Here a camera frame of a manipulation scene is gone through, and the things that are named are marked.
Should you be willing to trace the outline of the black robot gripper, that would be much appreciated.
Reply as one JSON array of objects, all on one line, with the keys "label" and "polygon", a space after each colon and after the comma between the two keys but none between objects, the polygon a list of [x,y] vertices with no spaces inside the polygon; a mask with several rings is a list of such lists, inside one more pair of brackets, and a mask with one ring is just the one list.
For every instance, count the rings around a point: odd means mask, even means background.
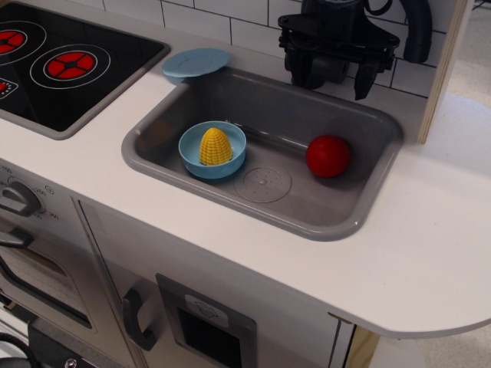
[{"label": "black robot gripper", "polygon": [[357,65],[355,100],[366,98],[377,75],[392,69],[400,44],[368,19],[364,1],[303,1],[300,13],[280,16],[278,25],[285,69],[294,85],[339,84]]}]

